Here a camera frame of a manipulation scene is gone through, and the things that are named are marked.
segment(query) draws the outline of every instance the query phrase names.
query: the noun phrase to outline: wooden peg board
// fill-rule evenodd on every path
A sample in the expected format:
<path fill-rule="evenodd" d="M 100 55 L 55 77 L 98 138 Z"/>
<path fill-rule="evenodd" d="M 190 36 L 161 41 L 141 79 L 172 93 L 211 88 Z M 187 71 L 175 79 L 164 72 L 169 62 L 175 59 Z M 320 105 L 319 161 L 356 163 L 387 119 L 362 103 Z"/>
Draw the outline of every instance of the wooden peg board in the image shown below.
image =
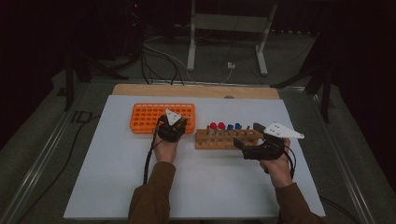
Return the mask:
<path fill-rule="evenodd" d="M 209 134 L 208 127 L 197 129 L 195 132 L 195 149 L 237 149 L 233 145 L 234 137 L 245 143 L 245 146 L 256 146 L 263 135 L 249 129 L 249 127 L 241 130 L 220 130 L 213 134 Z"/>

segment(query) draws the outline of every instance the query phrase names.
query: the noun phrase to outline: hand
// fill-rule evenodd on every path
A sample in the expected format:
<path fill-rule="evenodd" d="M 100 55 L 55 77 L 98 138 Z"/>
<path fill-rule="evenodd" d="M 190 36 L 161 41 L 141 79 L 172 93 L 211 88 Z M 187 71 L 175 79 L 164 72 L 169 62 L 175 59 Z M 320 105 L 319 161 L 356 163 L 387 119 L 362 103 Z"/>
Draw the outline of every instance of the hand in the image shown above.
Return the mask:
<path fill-rule="evenodd" d="M 289 138 L 284 138 L 285 151 L 289 152 L 290 146 Z M 289 159 L 285 154 L 282 154 L 274 161 L 260 161 L 262 169 L 266 169 L 271 176 L 271 182 L 275 188 L 282 188 L 291 185 L 293 182 L 290 176 Z"/>
<path fill-rule="evenodd" d="M 170 143 L 161 139 L 160 136 L 155 137 L 154 153 L 157 161 L 167 161 L 173 163 L 177 154 L 177 142 Z"/>

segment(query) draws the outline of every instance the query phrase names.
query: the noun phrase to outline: brown sleeve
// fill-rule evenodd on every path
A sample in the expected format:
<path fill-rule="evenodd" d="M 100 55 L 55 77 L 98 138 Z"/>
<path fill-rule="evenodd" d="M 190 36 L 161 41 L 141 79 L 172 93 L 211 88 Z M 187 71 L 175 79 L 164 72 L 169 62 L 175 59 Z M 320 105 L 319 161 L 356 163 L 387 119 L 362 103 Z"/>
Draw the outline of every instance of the brown sleeve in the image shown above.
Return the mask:
<path fill-rule="evenodd" d="M 160 161 L 154 165 L 147 185 L 134 190 L 129 207 L 130 224 L 168 224 L 169 192 L 176 168 L 172 163 Z"/>
<path fill-rule="evenodd" d="M 322 218 L 311 213 L 296 183 L 275 189 L 275 191 L 276 200 L 280 206 L 280 214 L 288 224 L 326 223 Z"/>

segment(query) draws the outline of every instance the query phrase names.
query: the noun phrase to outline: floor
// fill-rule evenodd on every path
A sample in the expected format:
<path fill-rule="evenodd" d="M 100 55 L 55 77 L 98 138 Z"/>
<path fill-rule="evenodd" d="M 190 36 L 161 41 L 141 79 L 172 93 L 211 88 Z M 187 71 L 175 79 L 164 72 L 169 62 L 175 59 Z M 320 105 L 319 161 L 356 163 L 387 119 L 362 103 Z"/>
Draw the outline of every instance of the floor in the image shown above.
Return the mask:
<path fill-rule="evenodd" d="M 157 57 L 156 51 L 172 58 L 177 65 L 180 72 L 174 81 L 177 85 L 183 82 L 186 85 L 268 87 L 299 72 L 315 37 L 271 33 L 264 48 L 268 76 L 260 75 L 256 62 L 254 46 L 259 42 L 258 35 L 207 32 L 197 39 L 195 69 L 187 72 L 185 64 L 189 38 L 151 36 L 144 45 L 147 60 L 144 73 L 140 61 L 119 71 L 129 78 L 123 81 L 92 69 L 94 77 L 91 83 L 79 83 L 76 80 L 76 101 L 69 112 L 64 112 L 64 97 L 57 95 L 58 90 L 64 87 L 64 71 L 55 76 L 53 92 L 0 151 L 2 223 L 6 215 L 12 216 L 12 221 L 4 223 L 126 223 L 126 220 L 63 219 L 64 209 L 98 122 L 98 119 L 93 120 L 80 130 L 80 124 L 70 121 L 75 111 L 100 115 L 107 96 L 118 83 L 151 83 L 152 80 L 154 84 L 169 85 L 167 82 L 171 82 L 175 75 L 175 67 L 167 59 Z M 118 58 L 115 62 L 102 63 L 114 65 L 123 61 L 123 58 Z M 228 69 L 227 63 L 234 63 L 235 69 Z M 307 136 L 308 140 L 300 144 L 319 195 L 339 204 L 360 219 L 361 223 L 395 223 L 396 196 L 376 164 L 337 87 L 332 86 L 332 106 L 329 110 L 331 123 L 327 124 L 318 112 L 320 92 L 318 95 L 306 95 L 303 92 L 308 79 L 304 78 L 279 90 L 279 95 L 290 112 L 294 128 Z M 41 171 L 35 178 L 29 179 L 29 183 L 35 187 L 19 189 L 25 175 L 35 165 L 36 158 L 45 150 L 50 151 L 48 160 L 40 161 Z M 25 197 L 18 198 L 17 192 L 25 193 Z M 20 204 L 15 204 L 13 199 L 19 199 Z M 328 203 L 323 205 L 329 223 L 353 223 L 350 217 L 338 209 Z M 10 206 L 15 216 L 7 210 Z M 273 219 L 258 219 L 205 220 L 204 223 L 276 222 Z"/>

